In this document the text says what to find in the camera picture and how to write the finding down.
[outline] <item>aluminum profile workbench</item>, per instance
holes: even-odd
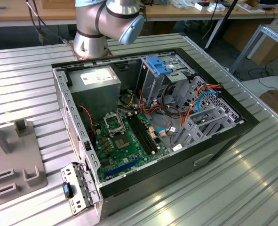
[[[261,123],[226,154],[99,225],[278,225],[278,115],[193,41],[179,34],[138,38],[128,54],[183,48]],[[33,121],[48,185],[0,205],[0,225],[94,225],[94,210],[74,218],[60,169],[75,160],[56,100],[51,64],[76,60],[70,46],[0,51],[0,126]]]

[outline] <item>red cable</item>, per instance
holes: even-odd
[[[93,133],[93,119],[92,119],[92,116],[91,116],[91,114],[88,112],[88,110],[84,107],[84,106],[82,106],[82,105],[78,105],[79,107],[81,107],[83,110],[85,110],[86,111],[86,113],[88,114],[88,116],[89,116],[89,118],[90,118],[90,121],[91,121],[91,129],[92,129],[92,139],[93,139],[93,136],[94,136],[94,133]]]

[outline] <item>metal bracket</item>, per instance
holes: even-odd
[[[61,170],[61,175],[63,182],[69,184],[67,187],[64,186],[64,193],[69,198],[70,208],[74,216],[93,207],[95,203],[100,201],[95,182],[83,164],[70,163]]]

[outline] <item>white box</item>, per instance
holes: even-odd
[[[197,8],[198,10],[200,10],[200,11],[206,11],[207,8],[208,8],[208,6],[202,7],[202,6],[201,6],[200,4],[198,4],[198,3],[195,3],[194,7]]]
[[[209,12],[214,12],[216,3],[210,3],[209,8],[207,9]],[[223,4],[217,4],[215,12],[223,12],[225,10],[225,6]]]

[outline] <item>wooden desk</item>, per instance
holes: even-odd
[[[43,9],[40,0],[36,0],[40,17],[48,25],[58,24],[76,24],[76,10],[71,9]],[[6,26],[32,26],[29,16],[29,10],[25,0],[0,0],[0,6],[6,6],[7,9],[0,10],[0,27]],[[215,36],[218,27],[220,26],[223,17],[227,13],[215,12],[213,19],[218,20],[214,31],[206,45],[209,46]],[[173,5],[161,6],[153,5],[146,6],[146,21],[182,21],[182,20],[210,20],[212,13],[208,11],[199,11],[196,8],[179,9]],[[229,19],[260,19],[274,18],[271,24],[278,22],[278,8],[272,11],[267,11],[266,14],[251,14],[243,9],[234,10]]]

